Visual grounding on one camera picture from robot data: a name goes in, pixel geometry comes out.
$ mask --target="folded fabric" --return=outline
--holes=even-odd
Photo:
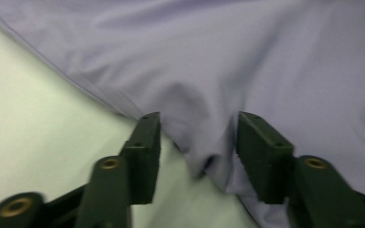
[[[262,227],[289,225],[235,155],[239,111],[365,194],[365,1],[0,0],[0,28],[114,112],[160,111],[192,174]]]

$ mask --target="cloth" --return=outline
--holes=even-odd
[[[0,0],[0,28],[112,110],[162,112],[191,173],[262,227],[288,223],[235,155],[239,111],[365,194],[365,1]]]

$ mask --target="gray fabric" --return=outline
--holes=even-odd
[[[0,0],[0,27],[116,112],[162,112],[193,175],[241,196],[239,111],[259,114],[365,193],[365,1]]]

